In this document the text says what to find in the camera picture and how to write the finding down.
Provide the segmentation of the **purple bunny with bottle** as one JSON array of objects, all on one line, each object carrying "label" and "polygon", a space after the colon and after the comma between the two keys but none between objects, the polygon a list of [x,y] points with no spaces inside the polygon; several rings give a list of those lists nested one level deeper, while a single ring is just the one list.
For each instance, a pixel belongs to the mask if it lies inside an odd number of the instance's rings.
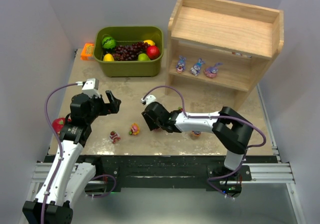
[{"label": "purple bunny with bottle", "polygon": [[202,66],[205,64],[205,62],[202,60],[202,58],[199,58],[198,61],[191,67],[190,72],[194,76],[198,76],[200,74]]}]

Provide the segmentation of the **purple bunny strawberry cake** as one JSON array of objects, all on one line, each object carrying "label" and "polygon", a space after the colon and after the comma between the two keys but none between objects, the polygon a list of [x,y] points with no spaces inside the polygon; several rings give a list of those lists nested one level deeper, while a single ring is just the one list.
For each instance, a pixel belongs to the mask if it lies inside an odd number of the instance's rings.
[{"label": "purple bunny strawberry cake", "polygon": [[184,56],[179,56],[178,62],[176,65],[176,71],[180,74],[186,70],[186,57]]}]

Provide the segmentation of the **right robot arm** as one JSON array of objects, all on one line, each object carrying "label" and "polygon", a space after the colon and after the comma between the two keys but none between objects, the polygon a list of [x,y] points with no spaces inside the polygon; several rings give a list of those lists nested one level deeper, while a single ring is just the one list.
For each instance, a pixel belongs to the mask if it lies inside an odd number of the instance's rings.
[{"label": "right robot arm", "polygon": [[225,168],[236,170],[240,165],[253,132],[250,122],[230,107],[212,113],[169,112],[161,103],[143,101],[142,116],[151,131],[162,129],[168,133],[206,132],[214,134],[227,149]]}]

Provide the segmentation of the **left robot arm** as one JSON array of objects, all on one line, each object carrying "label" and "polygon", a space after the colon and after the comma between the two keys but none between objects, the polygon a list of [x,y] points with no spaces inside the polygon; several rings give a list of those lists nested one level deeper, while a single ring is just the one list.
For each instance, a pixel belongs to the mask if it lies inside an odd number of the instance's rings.
[{"label": "left robot arm", "polygon": [[91,124],[99,116],[117,114],[120,109],[120,99],[110,90],[105,93],[108,103],[95,91],[72,97],[70,113],[60,131],[60,145],[44,184],[34,200],[23,205],[28,223],[71,223],[75,202],[96,174],[94,164],[76,164],[91,134]]}]

